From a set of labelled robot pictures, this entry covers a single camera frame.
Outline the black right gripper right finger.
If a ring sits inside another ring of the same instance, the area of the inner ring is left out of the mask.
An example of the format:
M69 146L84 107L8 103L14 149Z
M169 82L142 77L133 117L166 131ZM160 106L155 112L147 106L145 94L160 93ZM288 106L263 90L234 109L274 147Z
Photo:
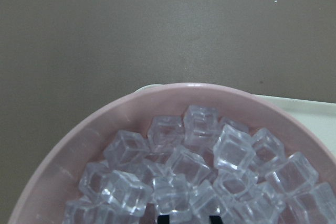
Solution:
M210 224L223 224L223 221L220 216L209 216Z

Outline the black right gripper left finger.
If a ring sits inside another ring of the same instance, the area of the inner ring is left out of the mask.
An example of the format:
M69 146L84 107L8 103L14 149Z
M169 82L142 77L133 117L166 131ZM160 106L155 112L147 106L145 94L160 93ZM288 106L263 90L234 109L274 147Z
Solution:
M169 215L159 215L158 224L170 224L170 216Z

